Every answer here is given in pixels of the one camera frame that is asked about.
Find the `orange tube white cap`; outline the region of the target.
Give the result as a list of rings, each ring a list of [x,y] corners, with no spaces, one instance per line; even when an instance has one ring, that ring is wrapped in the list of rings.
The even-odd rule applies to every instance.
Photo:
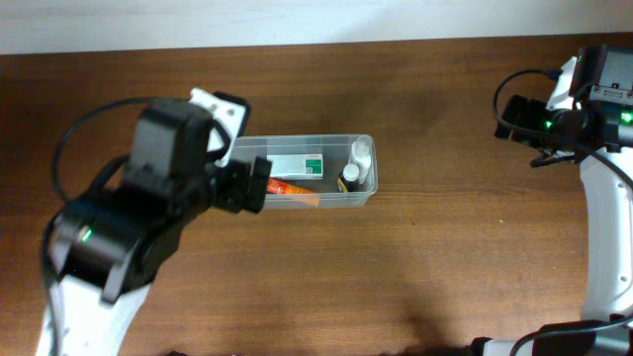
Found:
[[[276,195],[308,195],[307,198],[295,198],[295,201],[302,202],[309,206],[317,207],[320,198],[316,192],[301,188],[277,179],[270,178],[267,184],[267,192]]]

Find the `white green medicine box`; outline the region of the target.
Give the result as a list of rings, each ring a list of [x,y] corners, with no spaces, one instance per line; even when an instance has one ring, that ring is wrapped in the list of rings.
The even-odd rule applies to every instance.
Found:
[[[272,162],[271,177],[281,180],[318,180],[323,176],[321,154],[278,154],[267,156]]]

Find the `dark bottle white cap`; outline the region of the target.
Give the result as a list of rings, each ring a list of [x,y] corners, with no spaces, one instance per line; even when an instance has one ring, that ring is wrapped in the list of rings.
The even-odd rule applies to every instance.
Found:
[[[341,193],[358,192],[360,189],[359,175],[359,167],[354,163],[348,163],[338,175],[338,190]]]

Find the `white spray bottle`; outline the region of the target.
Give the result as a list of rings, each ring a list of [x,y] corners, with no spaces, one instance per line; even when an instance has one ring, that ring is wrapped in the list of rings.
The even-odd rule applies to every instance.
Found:
[[[373,140],[368,135],[359,136],[351,145],[349,162],[359,168],[359,183],[364,184],[372,165]]]

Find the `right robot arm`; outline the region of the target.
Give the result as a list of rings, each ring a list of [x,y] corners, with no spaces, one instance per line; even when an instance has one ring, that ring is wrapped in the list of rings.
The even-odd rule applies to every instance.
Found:
[[[531,167],[580,168],[588,206],[588,286],[578,321],[517,340],[480,337],[472,355],[629,355],[632,352],[632,51],[580,49],[559,69],[549,101],[511,96],[493,108],[495,136],[539,151]]]

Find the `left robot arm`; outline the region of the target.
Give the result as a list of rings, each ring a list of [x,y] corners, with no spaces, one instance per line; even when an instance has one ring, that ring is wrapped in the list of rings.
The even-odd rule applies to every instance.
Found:
[[[115,355],[183,230],[209,209],[258,213],[271,164],[231,158],[249,104],[216,92],[142,97],[128,154],[47,223],[41,355]]]

